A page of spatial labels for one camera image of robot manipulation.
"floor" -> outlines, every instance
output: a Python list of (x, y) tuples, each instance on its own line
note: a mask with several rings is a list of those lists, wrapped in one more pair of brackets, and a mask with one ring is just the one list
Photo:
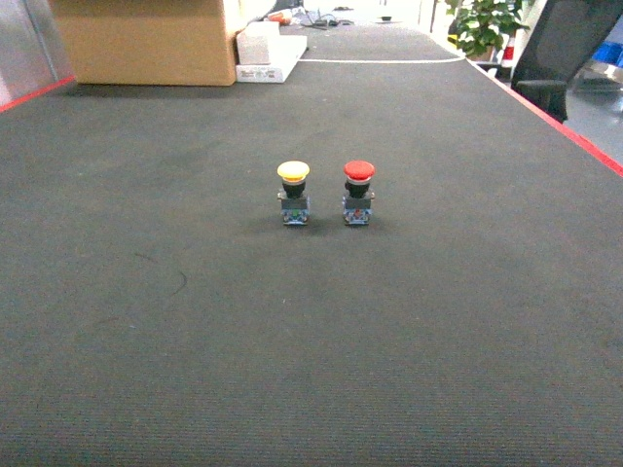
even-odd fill
[(570, 91), (566, 125), (623, 164), (623, 91)]

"black office chair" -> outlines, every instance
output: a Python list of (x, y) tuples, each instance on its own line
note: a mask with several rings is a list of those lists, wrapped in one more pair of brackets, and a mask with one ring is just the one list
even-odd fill
[(511, 89), (559, 122), (567, 87), (623, 15), (623, 0), (548, 0), (511, 79)]

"potted plant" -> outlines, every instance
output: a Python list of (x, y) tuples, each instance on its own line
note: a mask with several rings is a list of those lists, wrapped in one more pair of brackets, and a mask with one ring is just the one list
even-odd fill
[(493, 49), (501, 50), (504, 35), (519, 29), (528, 27), (512, 0), (464, 0), (458, 10), (458, 48), (470, 59), (490, 59)]

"white cable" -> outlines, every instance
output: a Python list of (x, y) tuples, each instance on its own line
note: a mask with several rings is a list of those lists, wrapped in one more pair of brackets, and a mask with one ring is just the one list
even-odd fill
[(440, 60), (325, 60), (322, 58), (302, 58), (299, 61), (307, 63), (347, 63), (347, 64), (375, 64), (375, 65), (427, 65), (434, 63), (452, 63), (465, 60), (464, 56), (443, 58)]

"blue container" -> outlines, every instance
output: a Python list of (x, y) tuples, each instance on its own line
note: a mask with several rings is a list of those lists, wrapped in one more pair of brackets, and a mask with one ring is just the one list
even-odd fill
[(621, 54), (623, 54), (623, 45), (616, 42), (604, 42), (593, 54), (593, 59), (614, 65)]

